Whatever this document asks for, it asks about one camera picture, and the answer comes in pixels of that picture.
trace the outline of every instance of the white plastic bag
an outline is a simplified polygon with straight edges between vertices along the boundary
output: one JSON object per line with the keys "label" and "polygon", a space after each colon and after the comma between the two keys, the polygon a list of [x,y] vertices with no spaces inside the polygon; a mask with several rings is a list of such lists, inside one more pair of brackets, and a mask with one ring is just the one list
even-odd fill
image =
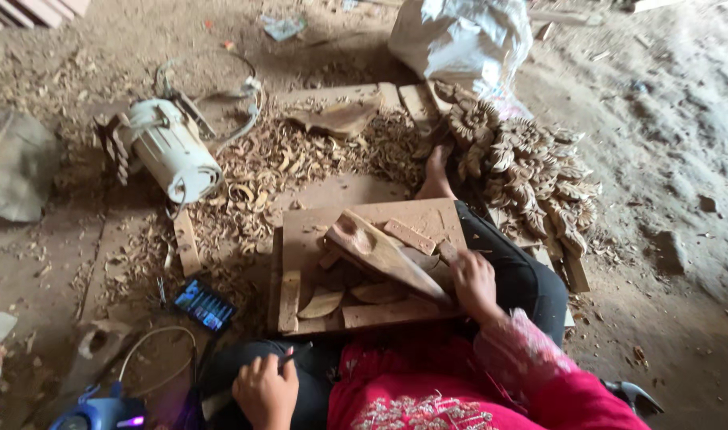
{"label": "white plastic bag", "polygon": [[512,82],[532,42],[524,0],[407,0],[388,49],[425,79],[478,93],[502,119],[531,118]]}

